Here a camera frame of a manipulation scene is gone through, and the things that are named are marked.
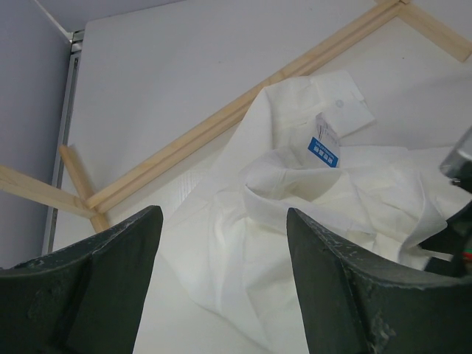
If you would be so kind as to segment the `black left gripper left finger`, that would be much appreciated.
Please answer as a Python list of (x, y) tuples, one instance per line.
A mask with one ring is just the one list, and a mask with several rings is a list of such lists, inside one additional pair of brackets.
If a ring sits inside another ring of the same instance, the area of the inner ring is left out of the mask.
[(3, 353), (132, 353), (162, 233), (149, 206), (1, 271)]

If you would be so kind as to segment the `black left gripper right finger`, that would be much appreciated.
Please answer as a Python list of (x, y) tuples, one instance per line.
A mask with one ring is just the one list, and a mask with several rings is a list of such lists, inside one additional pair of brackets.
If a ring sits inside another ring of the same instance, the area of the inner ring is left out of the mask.
[(471, 278), (382, 258), (289, 209), (287, 236), (310, 353), (469, 353)]

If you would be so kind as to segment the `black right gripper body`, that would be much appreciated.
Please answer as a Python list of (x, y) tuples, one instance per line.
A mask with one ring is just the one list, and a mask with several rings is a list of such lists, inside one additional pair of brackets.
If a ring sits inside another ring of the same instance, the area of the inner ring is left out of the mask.
[(471, 130), (459, 139), (439, 167), (448, 180), (453, 197), (463, 204), (446, 220), (441, 232), (420, 246), (432, 257), (424, 271), (447, 277), (463, 277), (471, 273)]

